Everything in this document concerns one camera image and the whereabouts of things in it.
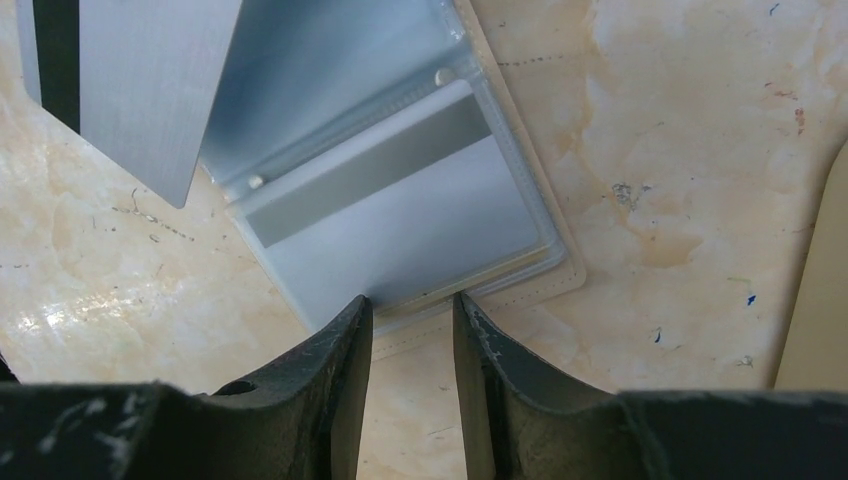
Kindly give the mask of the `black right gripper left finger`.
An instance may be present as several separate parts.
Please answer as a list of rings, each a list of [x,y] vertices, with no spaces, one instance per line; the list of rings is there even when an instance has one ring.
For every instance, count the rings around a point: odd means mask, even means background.
[[[353,479],[373,309],[324,328],[212,394],[172,385],[1,386],[5,479]]]

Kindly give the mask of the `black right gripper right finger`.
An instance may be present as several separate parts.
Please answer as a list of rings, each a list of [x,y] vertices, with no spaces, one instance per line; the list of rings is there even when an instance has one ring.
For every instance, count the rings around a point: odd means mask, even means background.
[[[834,392],[605,392],[452,301],[471,479],[843,479],[847,398]]]

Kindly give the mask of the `beige oval card tray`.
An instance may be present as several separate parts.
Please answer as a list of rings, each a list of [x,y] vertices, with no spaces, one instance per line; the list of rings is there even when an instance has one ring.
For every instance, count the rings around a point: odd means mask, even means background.
[[[847,148],[829,172],[774,388],[847,390]]]

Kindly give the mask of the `silver card black stripe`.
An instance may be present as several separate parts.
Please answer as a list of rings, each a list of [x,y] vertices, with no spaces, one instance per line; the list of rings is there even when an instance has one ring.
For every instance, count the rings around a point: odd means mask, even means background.
[[[238,1],[20,1],[26,92],[183,207],[240,10]]]

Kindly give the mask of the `beige card holder wallet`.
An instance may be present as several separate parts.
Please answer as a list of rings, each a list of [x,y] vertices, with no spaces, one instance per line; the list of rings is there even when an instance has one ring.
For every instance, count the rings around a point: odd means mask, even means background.
[[[245,2],[200,162],[303,325],[366,296],[382,355],[586,278],[469,1]]]

